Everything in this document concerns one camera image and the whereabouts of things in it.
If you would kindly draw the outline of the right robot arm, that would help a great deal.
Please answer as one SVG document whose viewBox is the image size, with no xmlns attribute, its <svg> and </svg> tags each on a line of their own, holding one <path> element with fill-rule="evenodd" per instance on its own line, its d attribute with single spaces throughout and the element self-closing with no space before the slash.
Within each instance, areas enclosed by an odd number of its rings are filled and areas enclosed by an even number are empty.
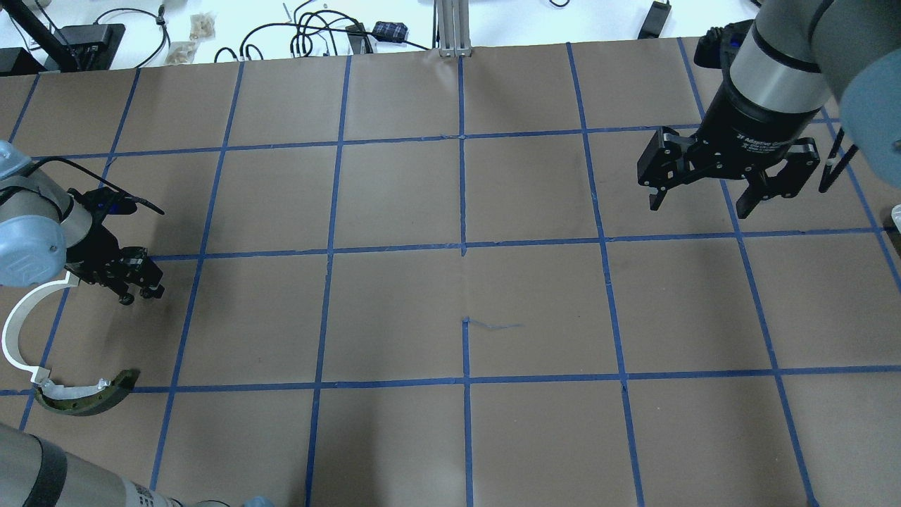
<svg viewBox="0 0 901 507">
<path fill-rule="evenodd" d="M 641 154 L 650 209 L 707 177 L 747 182 L 739 218 L 795 198 L 821 160 L 802 132 L 830 97 L 852 154 L 898 187 L 899 45 L 897 1 L 765 1 L 754 19 L 712 28 L 694 61 L 722 83 L 695 134 L 662 126 Z"/>
</svg>

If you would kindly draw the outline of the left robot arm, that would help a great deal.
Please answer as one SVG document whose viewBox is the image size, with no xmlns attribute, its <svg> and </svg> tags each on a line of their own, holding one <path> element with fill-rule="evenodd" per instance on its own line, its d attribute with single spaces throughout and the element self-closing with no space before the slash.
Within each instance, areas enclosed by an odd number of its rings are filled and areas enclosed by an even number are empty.
<svg viewBox="0 0 901 507">
<path fill-rule="evenodd" d="M 132 215 L 138 206 L 160 209 L 122 187 L 101 180 L 81 193 L 64 189 L 43 170 L 49 163 L 84 167 L 64 157 L 29 157 L 1 144 L 1 279 L 9 287 L 50 282 L 62 270 L 87 284 L 106 287 L 131 305 L 136 287 L 144 299 L 164 295 L 163 273 L 141 246 L 122 247 L 103 224 L 110 215 Z"/>
</svg>

